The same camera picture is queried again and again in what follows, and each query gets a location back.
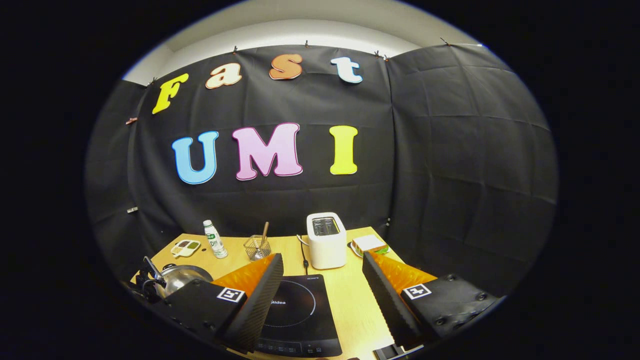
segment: blue letter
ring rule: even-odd
[[[359,69],[358,63],[352,63],[349,58],[336,58],[331,60],[332,64],[338,66],[338,76],[348,83],[357,84],[362,81],[362,76],[353,73],[353,68]]]
[[[178,169],[178,176],[187,184],[202,184],[209,181],[216,173],[216,144],[218,138],[217,131],[208,131],[198,136],[198,141],[202,143],[204,149],[204,167],[200,171],[195,171],[191,167],[191,155],[189,147],[193,143],[192,138],[181,138],[173,142],[171,148],[175,151],[175,167]]]

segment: pink letter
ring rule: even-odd
[[[251,159],[263,176],[269,175],[276,156],[278,156],[278,166],[273,172],[277,176],[293,176],[302,173],[296,152],[298,130],[300,125],[293,122],[284,122],[276,126],[269,145],[264,144],[258,132],[252,127],[243,127],[234,131],[232,136],[238,141],[240,153],[240,171],[236,174],[236,179],[255,179],[258,173],[252,168]]]

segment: power cord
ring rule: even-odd
[[[302,258],[304,261],[302,261],[302,265],[305,266],[305,275],[309,274],[309,262],[307,261],[307,258],[305,257],[305,249],[302,247],[302,244],[305,244],[306,246],[309,246],[309,244],[305,243],[304,241],[302,241],[302,238],[300,237],[300,235],[296,235],[298,237],[298,240],[300,240],[300,250],[302,251]]]

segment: silver kettle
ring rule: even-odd
[[[168,264],[160,272],[148,256],[145,256],[145,261],[154,271],[156,293],[163,299],[193,280],[213,281],[211,274],[199,266]]]

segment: white ceiling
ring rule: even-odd
[[[356,24],[394,35],[420,47],[479,44],[454,26],[393,0],[247,0],[214,13],[171,37],[173,52],[224,31],[262,22],[314,19]]]

